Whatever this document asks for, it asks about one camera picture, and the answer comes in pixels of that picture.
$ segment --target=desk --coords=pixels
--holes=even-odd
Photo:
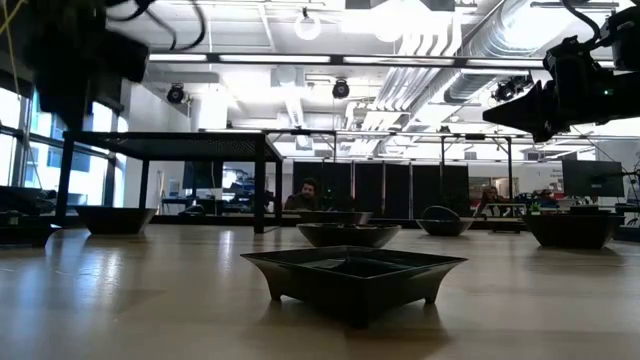
[[[170,133],[66,131],[60,166],[56,216],[64,221],[69,197],[71,161],[76,142],[107,149],[142,160],[138,206],[146,207],[150,161],[239,161],[255,163],[255,188],[265,188],[267,162],[276,164],[276,219],[282,219],[283,157],[264,133]],[[256,191],[255,202],[263,204],[264,191]],[[253,229],[264,233],[264,207],[256,206]]]

